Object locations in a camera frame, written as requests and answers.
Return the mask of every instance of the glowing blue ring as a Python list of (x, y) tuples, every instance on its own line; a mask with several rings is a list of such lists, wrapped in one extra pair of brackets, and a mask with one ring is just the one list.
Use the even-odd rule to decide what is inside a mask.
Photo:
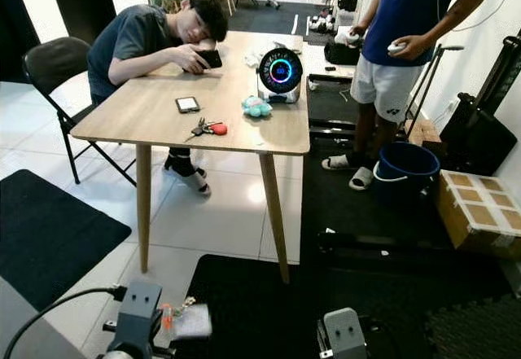
[[(287, 77), (286, 77), (286, 79), (285, 79), (285, 80), (281, 80), (281, 81), (278, 80), (277, 78), (275, 78), (274, 75), (273, 75), (273, 73), (272, 73), (273, 68), (274, 68), (274, 65), (275, 65), (276, 63), (279, 63), (279, 62), (283, 62), (283, 63), (285, 63), (285, 64), (287, 65), (287, 67), (289, 68), (289, 71), (288, 71), (288, 73), (287, 73)], [(285, 59), (277, 59), (277, 60), (275, 60), (275, 61), (271, 64), (271, 66), (269, 66), (269, 76), (270, 76), (270, 77), (271, 77), (275, 82), (277, 82), (277, 83), (279, 83), (279, 84), (283, 84), (284, 82), (286, 82), (287, 80), (289, 80), (289, 79), (291, 78), (291, 74), (292, 74), (292, 68), (291, 68), (291, 65), (290, 65), (290, 63), (289, 63), (287, 60), (285, 60)]]

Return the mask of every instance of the gray t-shirt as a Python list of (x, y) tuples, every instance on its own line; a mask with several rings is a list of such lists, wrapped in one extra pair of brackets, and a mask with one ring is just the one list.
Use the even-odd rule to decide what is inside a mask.
[(105, 99), (119, 87), (108, 79), (112, 58), (136, 58), (181, 44), (181, 39), (170, 36), (162, 8), (135, 5), (124, 9), (99, 34), (89, 51), (90, 94)]

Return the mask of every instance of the black hair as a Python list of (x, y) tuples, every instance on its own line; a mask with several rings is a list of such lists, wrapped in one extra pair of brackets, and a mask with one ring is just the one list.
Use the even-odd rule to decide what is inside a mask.
[(222, 10), (219, 0), (189, 0), (190, 7), (195, 9), (199, 17), (208, 26), (210, 37), (222, 42), (228, 32), (228, 17)]

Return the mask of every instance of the blue t-shirt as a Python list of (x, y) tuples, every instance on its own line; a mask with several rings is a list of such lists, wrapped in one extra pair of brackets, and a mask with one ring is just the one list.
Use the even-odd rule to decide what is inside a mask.
[(387, 47), (400, 37), (423, 35), (430, 31), (443, 19), (450, 1), (380, 0), (362, 54), (370, 62), (385, 66), (420, 66), (429, 62), (434, 48), (425, 51), (414, 61), (409, 61), (390, 57)]

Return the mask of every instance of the hand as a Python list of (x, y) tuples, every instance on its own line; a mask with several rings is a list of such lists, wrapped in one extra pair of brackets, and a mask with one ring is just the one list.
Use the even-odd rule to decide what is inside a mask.
[(363, 37), (366, 34), (367, 27), (368, 27), (367, 24), (359, 23), (358, 25), (355, 25), (354, 27), (352, 27), (351, 31), (349, 31), (349, 32), (355, 33), (358, 36)]
[(196, 51), (202, 49), (194, 44), (185, 44), (172, 48), (172, 61), (192, 74), (202, 74), (203, 67), (210, 69), (206, 60), (201, 58)]
[(394, 54), (389, 53), (389, 56), (405, 60), (415, 60), (426, 50), (435, 45), (435, 43), (427, 40), (423, 35), (403, 36), (396, 39), (393, 43), (396, 45), (405, 43), (406, 46), (400, 52), (395, 52)]

